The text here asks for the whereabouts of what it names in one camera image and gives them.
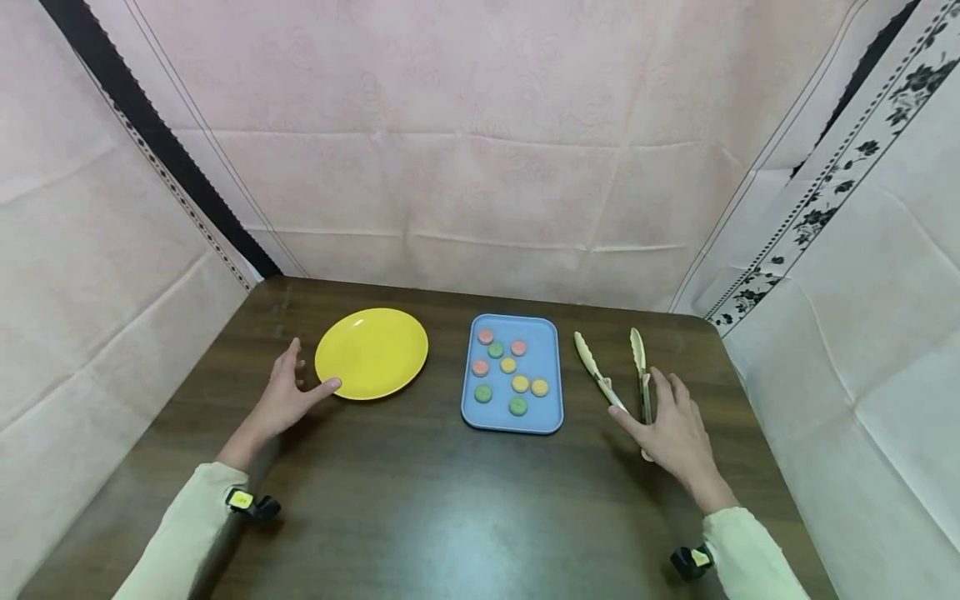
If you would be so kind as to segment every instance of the wooden table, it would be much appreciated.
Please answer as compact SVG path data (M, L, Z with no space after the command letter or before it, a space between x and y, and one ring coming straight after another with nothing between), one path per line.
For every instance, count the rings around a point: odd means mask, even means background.
M254 479L283 504L232 524L202 595L216 598L722 598L716 575L670 577L699 544L683 490L608 417L573 347L583 332L636 408L628 335L700 403L736 495L770 529L811 597L835 597L714 329L687 316L307 279L261 284L26 587L25 598L109 598L193 468L253 407L293 336L311 362L346 314L391 306L430 339L420 376L386 400L331 399L263 457ZM549 437L478 431L460 417L470 322L544 317L560 333L564 426ZM245 528L242 536L239 530Z

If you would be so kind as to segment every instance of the black clip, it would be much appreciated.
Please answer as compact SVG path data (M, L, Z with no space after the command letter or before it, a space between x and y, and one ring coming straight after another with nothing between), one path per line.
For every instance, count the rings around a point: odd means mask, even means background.
M265 495L259 502L254 502L252 493L239 488L230 490L227 506L235 513L242 513L258 523L269 521L280 512L280 503L272 496Z
M680 573L681 579L697 581L713 566L713 555L706 544L693 549L684 546L670 555L670 563Z

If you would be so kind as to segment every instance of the yellow plate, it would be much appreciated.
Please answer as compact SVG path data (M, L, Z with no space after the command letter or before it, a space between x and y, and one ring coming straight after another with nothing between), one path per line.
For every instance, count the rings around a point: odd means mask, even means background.
M368 308L344 317L320 340L314 365L321 381L340 377L337 396L373 400L410 383L426 362L426 331L393 308Z

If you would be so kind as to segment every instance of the sleeve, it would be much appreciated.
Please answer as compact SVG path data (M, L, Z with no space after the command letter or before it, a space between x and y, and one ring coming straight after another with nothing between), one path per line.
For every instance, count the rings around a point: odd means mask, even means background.
M780 547L747 509L707 516L704 537L730 600L809 600Z
M227 495L248 480L246 473L220 463L197 467L114 600L186 598L230 516Z

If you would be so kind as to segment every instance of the floral pattern border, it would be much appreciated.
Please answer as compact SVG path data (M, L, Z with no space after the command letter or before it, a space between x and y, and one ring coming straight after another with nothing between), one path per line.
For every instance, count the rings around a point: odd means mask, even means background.
M721 335L780 283L960 63L960 33L948 36L948 31L958 29L958 16L960 0L948 0L936 11L816 180L750 266L707 312L705 318Z

